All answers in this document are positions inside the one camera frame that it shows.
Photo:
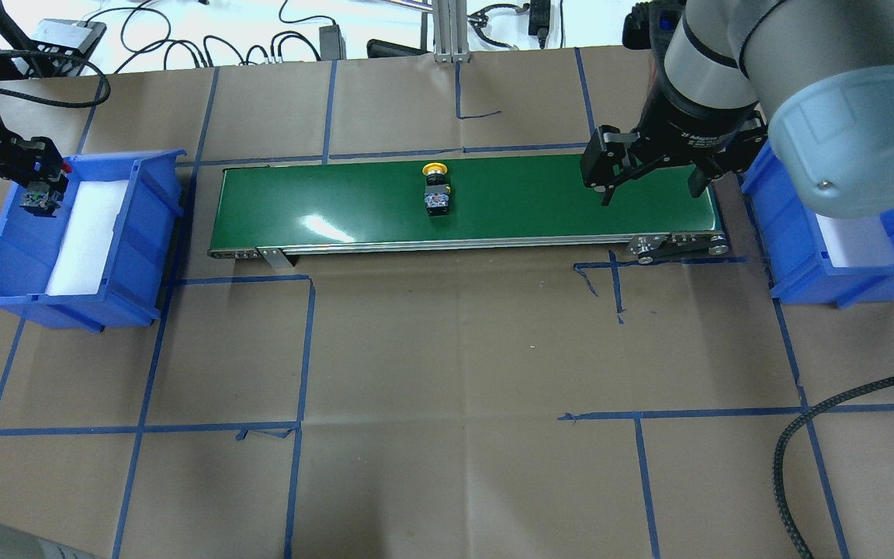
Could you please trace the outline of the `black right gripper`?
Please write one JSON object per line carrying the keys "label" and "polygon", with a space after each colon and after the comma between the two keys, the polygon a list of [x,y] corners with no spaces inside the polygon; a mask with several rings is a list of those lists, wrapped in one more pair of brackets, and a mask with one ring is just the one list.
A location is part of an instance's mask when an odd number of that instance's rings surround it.
{"label": "black right gripper", "polygon": [[583,186],[602,191],[609,206],[617,188],[655,170],[694,166],[691,198],[726,173],[745,172],[768,138],[763,114],[752,106],[716,109],[686,99],[666,78],[655,78],[641,120],[629,131],[599,125],[579,162]]}

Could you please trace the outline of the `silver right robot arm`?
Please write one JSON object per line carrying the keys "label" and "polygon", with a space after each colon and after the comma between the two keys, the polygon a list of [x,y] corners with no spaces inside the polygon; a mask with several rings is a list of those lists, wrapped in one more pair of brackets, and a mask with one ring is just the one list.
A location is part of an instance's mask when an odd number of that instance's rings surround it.
{"label": "silver right robot arm", "polygon": [[609,204],[653,170],[693,166],[692,196],[769,143],[829,218],[894,210],[894,1],[650,1],[623,46],[652,54],[641,120],[593,131],[583,185]]}

